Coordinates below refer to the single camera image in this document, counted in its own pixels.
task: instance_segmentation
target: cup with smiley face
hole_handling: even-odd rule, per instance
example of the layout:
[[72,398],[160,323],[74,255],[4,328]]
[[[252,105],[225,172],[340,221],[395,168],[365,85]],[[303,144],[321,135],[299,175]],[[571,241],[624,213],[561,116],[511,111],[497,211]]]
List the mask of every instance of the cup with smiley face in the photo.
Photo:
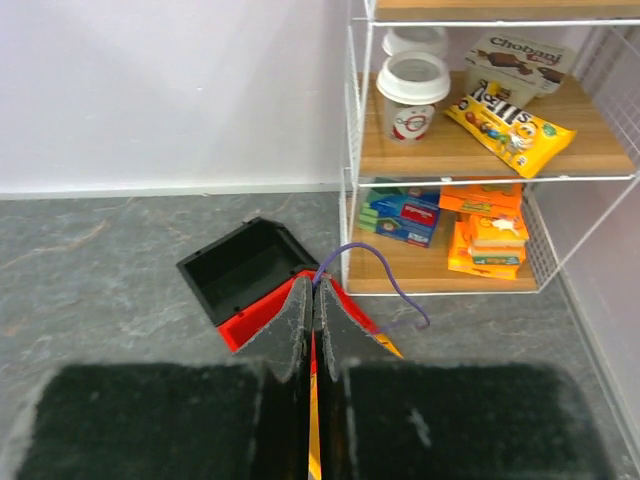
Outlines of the cup with smiley face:
[[385,97],[385,134],[403,145],[415,145],[424,140],[437,103],[449,94],[451,80],[438,57],[410,51],[389,57],[376,85]]

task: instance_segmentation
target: blue box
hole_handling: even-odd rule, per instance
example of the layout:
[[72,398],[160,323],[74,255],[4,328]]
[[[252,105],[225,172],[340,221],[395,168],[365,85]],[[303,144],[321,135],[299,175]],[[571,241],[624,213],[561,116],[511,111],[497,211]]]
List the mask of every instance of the blue box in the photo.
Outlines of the blue box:
[[439,200],[439,192],[425,188],[374,187],[362,206],[358,226],[426,248],[440,218]]

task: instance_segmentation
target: marble floor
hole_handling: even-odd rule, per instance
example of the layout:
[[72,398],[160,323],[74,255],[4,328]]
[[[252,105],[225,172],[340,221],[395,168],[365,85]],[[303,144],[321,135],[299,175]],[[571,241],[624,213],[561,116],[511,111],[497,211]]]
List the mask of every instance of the marble floor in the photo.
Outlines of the marble floor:
[[[256,215],[285,223],[319,260],[338,244],[334,193],[0,202],[0,442],[52,365],[229,355],[175,263]],[[358,301],[380,325],[414,315],[396,298]],[[391,333],[406,357],[565,368],[588,399],[619,478],[639,478],[559,283],[538,295],[419,301],[431,328]]]

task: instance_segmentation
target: black tray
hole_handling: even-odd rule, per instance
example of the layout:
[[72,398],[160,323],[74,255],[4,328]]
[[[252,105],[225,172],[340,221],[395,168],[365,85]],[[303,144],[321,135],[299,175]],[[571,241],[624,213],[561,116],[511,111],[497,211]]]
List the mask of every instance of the black tray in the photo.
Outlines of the black tray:
[[217,327],[319,264],[284,225],[256,217],[177,267]]

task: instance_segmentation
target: white metal frame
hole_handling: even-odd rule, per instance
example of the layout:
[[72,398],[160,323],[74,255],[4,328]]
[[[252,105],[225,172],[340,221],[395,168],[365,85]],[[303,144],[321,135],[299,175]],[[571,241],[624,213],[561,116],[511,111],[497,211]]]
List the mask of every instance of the white metal frame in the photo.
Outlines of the white metal frame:
[[[588,73],[589,65],[593,60],[593,52],[600,47],[603,38],[606,35],[614,35],[620,42],[621,48],[626,48],[637,57],[636,60],[640,64],[640,51],[636,46],[628,41],[626,33],[622,33],[618,28],[614,27],[632,27],[640,25],[640,18],[637,19],[587,19],[587,20],[553,20],[553,21],[412,21],[412,22],[387,22],[377,21],[375,19],[376,0],[362,0],[365,17],[351,15],[350,23],[347,31],[347,48],[346,48],[346,71],[345,71],[345,107],[347,117],[347,150],[345,156],[348,164],[343,166],[342,186],[340,190],[340,240],[342,244],[347,243],[353,238],[354,219],[357,212],[359,189],[372,186],[437,186],[446,184],[472,184],[472,183],[513,183],[522,182],[528,184],[526,188],[525,215],[527,224],[532,232],[531,241],[529,242],[529,262],[538,282],[539,288],[529,292],[473,292],[472,294],[500,294],[500,293],[537,293],[544,289],[558,272],[562,270],[566,262],[576,253],[576,251],[587,241],[591,234],[600,226],[605,219],[615,210],[615,208],[624,200],[627,194],[635,187],[640,179],[637,174],[632,175],[612,175],[612,176],[567,176],[561,175],[557,177],[538,177],[533,179],[492,179],[483,181],[471,180],[454,180],[450,177],[426,178],[421,181],[399,182],[399,183],[370,183],[360,176],[360,159],[362,154],[363,133],[366,118],[366,106],[369,95],[369,78],[371,72],[373,37],[376,28],[389,26],[442,26],[442,27],[494,27],[494,28],[515,28],[515,27],[559,27],[559,26],[591,26],[594,28],[590,32],[585,42],[585,46],[579,54],[576,62],[575,73],[578,79],[585,80],[585,72]],[[349,11],[353,9],[353,3],[350,4]],[[362,69],[358,68],[358,55],[356,52],[356,44],[354,39],[353,26],[358,22],[366,23],[366,42],[362,55]],[[598,105],[598,92],[589,91],[594,98],[594,103]],[[631,119],[627,118],[627,124],[621,124],[618,119],[613,116],[607,117],[607,121],[619,138],[631,146],[631,150],[627,149],[627,153],[636,164],[636,168],[640,167],[640,150],[636,147],[636,143],[629,138],[627,130],[631,128]],[[544,220],[538,209],[535,200],[536,185],[554,182],[576,182],[576,181],[628,181],[626,188],[622,190],[620,195],[609,207],[598,217],[593,225],[584,233],[584,235],[575,243],[575,245],[564,256],[560,257],[553,245],[551,235],[544,224]],[[342,283],[348,288],[347,278],[349,273],[349,251],[342,254]],[[373,293],[361,294],[349,292],[358,296],[394,296],[395,293]],[[424,292],[409,294],[412,296],[431,296],[431,295],[465,295],[467,292]]]

